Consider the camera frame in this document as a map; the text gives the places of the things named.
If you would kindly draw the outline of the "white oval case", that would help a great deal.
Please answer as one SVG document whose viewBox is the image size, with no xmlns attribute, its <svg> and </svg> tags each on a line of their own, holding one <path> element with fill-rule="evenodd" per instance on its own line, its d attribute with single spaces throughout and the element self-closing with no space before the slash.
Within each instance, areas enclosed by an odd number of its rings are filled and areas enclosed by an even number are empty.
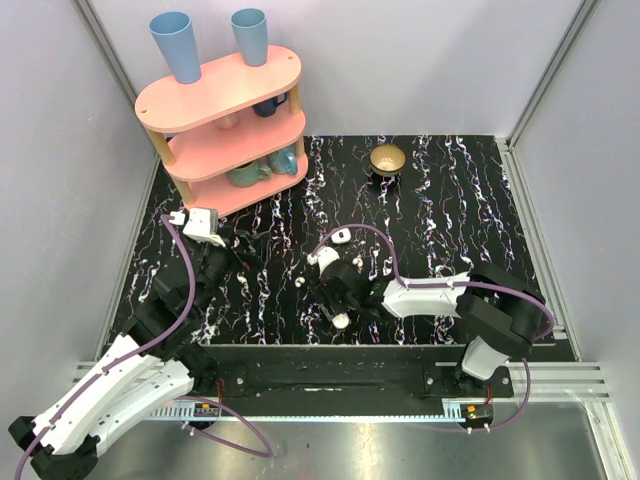
<svg viewBox="0 0 640 480">
<path fill-rule="evenodd" d="M 340 313 L 335 315 L 331 322 L 336 329 L 343 330 L 349 326 L 350 319 L 347 313 Z"/>
</svg>

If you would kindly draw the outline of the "white earbud charging case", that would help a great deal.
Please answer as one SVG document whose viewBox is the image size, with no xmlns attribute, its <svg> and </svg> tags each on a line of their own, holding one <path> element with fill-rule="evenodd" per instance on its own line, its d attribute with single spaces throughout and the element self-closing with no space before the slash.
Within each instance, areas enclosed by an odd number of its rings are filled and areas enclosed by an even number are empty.
<svg viewBox="0 0 640 480">
<path fill-rule="evenodd" d="M 351 241 L 351 232 L 349 228 L 342 228 L 331 235 L 333 244 L 342 245 Z"/>
</svg>

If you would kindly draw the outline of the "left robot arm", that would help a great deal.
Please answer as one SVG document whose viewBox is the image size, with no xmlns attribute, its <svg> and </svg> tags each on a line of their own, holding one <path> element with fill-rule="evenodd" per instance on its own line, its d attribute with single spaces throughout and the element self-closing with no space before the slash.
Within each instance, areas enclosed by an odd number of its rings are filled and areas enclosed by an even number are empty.
<svg viewBox="0 0 640 480">
<path fill-rule="evenodd" d="M 179 257 L 161 263 L 102 358 L 45 412 L 9 426 L 23 452 L 15 478 L 31 466 L 41 479 L 84 479 L 122 434 L 164 404 L 224 391 L 218 361 L 192 333 L 230 273 L 262 266 L 268 235 L 223 228 L 198 244 L 169 233 Z"/>
</svg>

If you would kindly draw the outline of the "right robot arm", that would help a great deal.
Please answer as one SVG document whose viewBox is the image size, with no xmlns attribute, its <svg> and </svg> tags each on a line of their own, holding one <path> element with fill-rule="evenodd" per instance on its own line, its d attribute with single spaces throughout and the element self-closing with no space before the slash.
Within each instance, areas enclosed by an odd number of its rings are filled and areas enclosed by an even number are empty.
<svg viewBox="0 0 640 480">
<path fill-rule="evenodd" d="M 451 317 L 471 330 L 464 354 L 445 375 L 447 392 L 487 392 L 496 370 L 509 360 L 528 359 L 534 342 L 555 319 L 539 292 L 491 264 L 443 277 L 373 280 L 343 260 L 319 268 L 314 285 L 321 311 L 337 329 L 407 317 Z"/>
</svg>

